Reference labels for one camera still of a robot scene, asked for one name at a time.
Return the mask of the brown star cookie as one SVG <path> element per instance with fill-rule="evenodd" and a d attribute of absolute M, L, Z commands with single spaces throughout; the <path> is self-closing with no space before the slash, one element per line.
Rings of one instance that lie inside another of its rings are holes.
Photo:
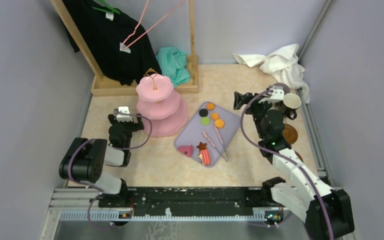
<path fill-rule="evenodd" d="M 207 143 L 200 142 L 199 145 L 197 146 L 197 148 L 198 148 L 200 151 L 204 151 L 204 150 L 207 149 Z"/>

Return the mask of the pink-tipped metal tongs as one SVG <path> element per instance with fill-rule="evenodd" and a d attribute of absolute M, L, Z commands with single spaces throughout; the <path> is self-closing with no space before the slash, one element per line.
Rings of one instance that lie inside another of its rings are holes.
<path fill-rule="evenodd" d="M 226 162 L 228 162 L 229 156 L 223 143 L 223 139 L 221 138 L 221 135 L 217 128 L 214 127 L 213 134 L 211 135 L 211 137 L 205 131 L 202 131 L 202 134 L 206 138 L 206 140 L 210 142 L 214 149 L 219 153 L 220 157 Z"/>

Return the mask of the red striped cake slice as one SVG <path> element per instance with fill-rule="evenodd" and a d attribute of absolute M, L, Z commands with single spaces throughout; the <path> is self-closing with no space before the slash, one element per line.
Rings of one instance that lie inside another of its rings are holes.
<path fill-rule="evenodd" d="M 202 160 L 202 164 L 204 166 L 209 166 L 211 163 L 211 156 L 208 149 L 202 149 L 200 150 L 200 158 Z"/>

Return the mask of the pink cake slice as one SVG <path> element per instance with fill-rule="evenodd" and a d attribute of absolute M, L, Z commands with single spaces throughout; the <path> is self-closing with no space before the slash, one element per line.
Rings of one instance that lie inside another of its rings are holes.
<path fill-rule="evenodd" d="M 177 151 L 190 158 L 190 157 L 192 157 L 192 155 L 194 153 L 194 146 L 190 145 L 190 144 L 189 145 L 181 145 L 181 146 L 177 147 Z"/>

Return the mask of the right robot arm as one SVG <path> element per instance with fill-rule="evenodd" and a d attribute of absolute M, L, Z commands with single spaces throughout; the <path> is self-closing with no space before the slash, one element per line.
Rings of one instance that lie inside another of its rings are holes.
<path fill-rule="evenodd" d="M 288 208 L 304 224 L 313 240 L 335 240 L 355 231 L 350 196 L 334 189 L 316 176 L 297 156 L 283 135 L 284 114 L 272 108 L 273 89 L 259 94 L 234 92 L 234 110 L 242 109 L 240 121 L 251 115 L 259 142 L 245 139 L 257 147 L 272 166 L 287 179 L 274 177 L 263 182 L 261 199 L 267 206 L 277 203 Z"/>

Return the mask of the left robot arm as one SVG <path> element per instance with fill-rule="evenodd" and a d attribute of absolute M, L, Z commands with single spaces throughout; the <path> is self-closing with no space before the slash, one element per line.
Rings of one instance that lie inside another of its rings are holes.
<path fill-rule="evenodd" d="M 60 162 L 58 173 L 62 179 L 98 190 L 101 208 L 133 207 L 126 181 L 104 171 L 104 166 L 128 166 L 134 149 L 133 133 L 143 130 L 144 123 L 141 114 L 127 121 L 117 120 L 115 114 L 109 114 L 108 119 L 109 139 L 76 137 Z"/>

